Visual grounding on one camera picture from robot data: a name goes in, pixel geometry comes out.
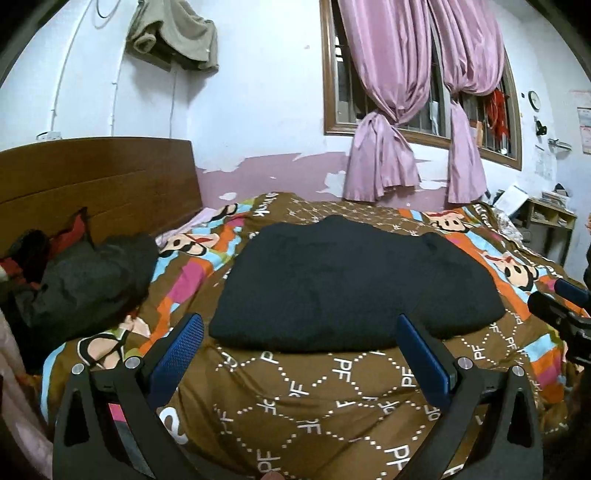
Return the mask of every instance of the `pink wall paint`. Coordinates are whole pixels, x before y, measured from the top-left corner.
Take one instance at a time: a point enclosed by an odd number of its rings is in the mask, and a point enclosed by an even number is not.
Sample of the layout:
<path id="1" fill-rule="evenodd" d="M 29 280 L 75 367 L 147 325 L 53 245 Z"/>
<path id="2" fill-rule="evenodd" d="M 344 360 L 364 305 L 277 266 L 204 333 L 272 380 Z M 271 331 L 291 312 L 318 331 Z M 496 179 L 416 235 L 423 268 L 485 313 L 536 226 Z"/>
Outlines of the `pink wall paint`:
<path id="1" fill-rule="evenodd" d="M 240 202 L 266 192 L 294 192 L 306 200 L 338 201 L 333 193 L 322 193 L 327 188 L 327 173 L 347 170 L 345 152 L 326 152 L 300 157 L 299 153 L 265 155 L 244 159 L 234 171 L 206 171 L 197 169 L 203 204 L 220 208 L 227 203 Z M 439 211 L 446 206 L 447 187 L 436 190 L 399 188 L 380 200 L 379 205 Z M 221 199 L 235 193 L 232 200 Z"/>

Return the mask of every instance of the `wall clock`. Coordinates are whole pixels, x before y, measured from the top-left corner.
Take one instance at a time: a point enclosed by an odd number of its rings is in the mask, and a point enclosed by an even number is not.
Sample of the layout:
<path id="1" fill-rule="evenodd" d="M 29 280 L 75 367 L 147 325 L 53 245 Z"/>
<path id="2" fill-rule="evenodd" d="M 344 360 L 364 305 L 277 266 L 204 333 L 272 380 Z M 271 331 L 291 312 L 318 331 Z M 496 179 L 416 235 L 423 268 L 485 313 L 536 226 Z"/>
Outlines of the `wall clock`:
<path id="1" fill-rule="evenodd" d="M 536 112 L 539 112 L 540 108 L 542 106 L 542 103 L 540 102 L 540 97 L 538 97 L 538 94 L 535 93 L 533 90 L 530 90 L 530 92 L 528 93 L 528 97 L 530 98 L 531 107 Z"/>

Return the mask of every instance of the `brown bedsheet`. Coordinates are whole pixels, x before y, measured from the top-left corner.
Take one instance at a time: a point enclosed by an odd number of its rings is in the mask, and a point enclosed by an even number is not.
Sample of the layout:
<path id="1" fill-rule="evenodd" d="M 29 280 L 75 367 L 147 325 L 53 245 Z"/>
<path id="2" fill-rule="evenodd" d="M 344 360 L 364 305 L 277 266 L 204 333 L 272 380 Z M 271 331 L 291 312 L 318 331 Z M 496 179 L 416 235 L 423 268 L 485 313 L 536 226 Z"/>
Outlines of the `brown bedsheet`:
<path id="1" fill-rule="evenodd" d="M 524 348 L 537 345 L 550 331 L 529 314 L 527 296 L 535 290 L 552 292 L 553 282 L 564 272 L 497 233 L 487 206 L 425 214 L 350 202 L 307 202 L 293 194 L 270 193 L 227 207 L 206 230 L 192 231 L 192 238 L 204 248 L 180 252 L 155 276 L 138 317 L 112 331 L 113 343 L 101 345 L 105 339 L 86 339 L 86 350 L 80 353 L 82 343 L 74 341 L 56 354 L 47 371 L 50 421 L 75 363 L 82 359 L 94 368 L 109 368 L 121 358 L 142 354 L 185 312 L 200 313 L 207 325 L 232 267 L 232 255 L 249 238 L 274 222 L 310 223 L 333 214 L 400 235 L 436 231 L 483 264 L 495 279 L 506 315 L 483 330 L 446 341 L 447 347 L 454 356 L 472 358 L 483 368 L 505 370 L 514 363 L 522 365 L 541 413 L 549 405 L 548 398 L 555 403 L 561 400 L 563 390 L 556 381 L 560 343 L 553 336 L 554 347 L 536 358 L 534 365 L 528 358 L 532 350 Z M 222 260 L 211 260 L 208 255 L 212 253 Z M 175 303 L 172 285 L 190 276 L 187 266 L 193 264 L 199 264 L 203 274 L 193 282 L 191 295 Z M 450 301 L 461 302 L 462 298 Z M 91 348 L 94 340 L 100 341 Z M 557 367 L 552 360 L 556 355 Z M 547 364 L 558 370 L 548 376 Z M 540 375 L 545 375 L 543 385 Z M 540 391 L 546 385 L 544 399 Z M 466 460 L 484 413 L 482 408 L 475 412 L 449 473 Z M 177 392 L 159 415 L 179 444 L 238 473 L 261 476 L 273 470 L 286 478 L 361 480 L 394 477 L 440 413 L 426 403 L 398 348 L 288 355 L 224 348 L 206 335 Z M 547 421 L 544 427 L 554 426 Z"/>

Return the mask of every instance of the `wooden headboard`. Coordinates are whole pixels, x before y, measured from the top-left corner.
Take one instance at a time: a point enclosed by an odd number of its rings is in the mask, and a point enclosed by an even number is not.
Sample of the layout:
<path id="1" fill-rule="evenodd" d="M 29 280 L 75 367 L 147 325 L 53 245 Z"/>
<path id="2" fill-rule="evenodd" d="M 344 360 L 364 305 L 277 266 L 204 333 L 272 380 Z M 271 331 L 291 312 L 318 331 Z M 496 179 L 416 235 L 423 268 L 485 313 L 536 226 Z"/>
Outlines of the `wooden headboard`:
<path id="1" fill-rule="evenodd" d="M 24 231 L 54 235 L 82 207 L 95 242 L 182 225 L 202 208 L 191 143 L 79 138 L 0 152 L 0 258 Z"/>

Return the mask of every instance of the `window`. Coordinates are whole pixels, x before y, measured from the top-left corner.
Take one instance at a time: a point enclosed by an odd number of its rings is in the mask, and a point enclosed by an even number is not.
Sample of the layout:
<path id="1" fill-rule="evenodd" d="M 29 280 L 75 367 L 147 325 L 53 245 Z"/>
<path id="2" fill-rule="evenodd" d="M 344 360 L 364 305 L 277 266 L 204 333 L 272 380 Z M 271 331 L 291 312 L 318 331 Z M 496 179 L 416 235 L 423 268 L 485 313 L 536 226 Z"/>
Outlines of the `window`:
<path id="1" fill-rule="evenodd" d="M 376 108 L 366 95 L 350 56 L 338 0 L 320 0 L 323 32 L 324 131 L 326 134 L 353 135 L 357 124 Z M 418 114 L 401 125 L 405 138 L 412 143 L 434 147 L 450 147 L 450 94 L 443 84 L 440 44 L 437 30 L 432 26 L 433 48 L 431 89 L 429 99 Z M 521 129 L 517 91 L 511 66 L 505 57 L 505 71 L 499 84 L 505 95 L 502 106 L 509 135 L 502 141 L 489 126 L 487 97 L 462 93 L 459 101 L 470 124 L 482 131 L 480 156 L 521 170 Z"/>

